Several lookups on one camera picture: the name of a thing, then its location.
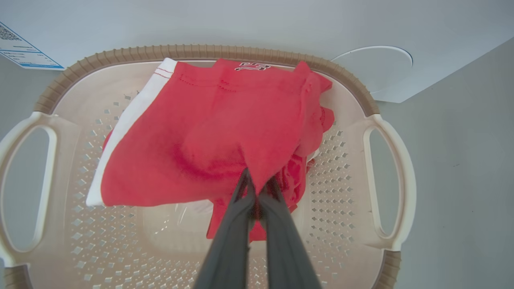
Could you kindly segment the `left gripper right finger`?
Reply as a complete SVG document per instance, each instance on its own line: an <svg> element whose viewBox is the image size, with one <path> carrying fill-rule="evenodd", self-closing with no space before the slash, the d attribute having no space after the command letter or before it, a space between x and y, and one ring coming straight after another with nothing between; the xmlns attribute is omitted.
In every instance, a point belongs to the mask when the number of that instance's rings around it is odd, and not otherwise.
<svg viewBox="0 0 514 289"><path fill-rule="evenodd" d="M258 196L259 221L266 231L270 289L321 289L278 181L268 180Z"/></svg>

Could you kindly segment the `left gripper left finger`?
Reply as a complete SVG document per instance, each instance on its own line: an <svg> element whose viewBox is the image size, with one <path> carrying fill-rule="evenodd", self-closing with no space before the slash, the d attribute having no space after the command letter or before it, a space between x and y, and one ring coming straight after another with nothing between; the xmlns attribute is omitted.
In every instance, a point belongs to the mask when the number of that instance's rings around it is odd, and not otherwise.
<svg viewBox="0 0 514 289"><path fill-rule="evenodd" d="M195 289L246 289L255 205L255 185L249 170L244 169L195 280Z"/></svg>

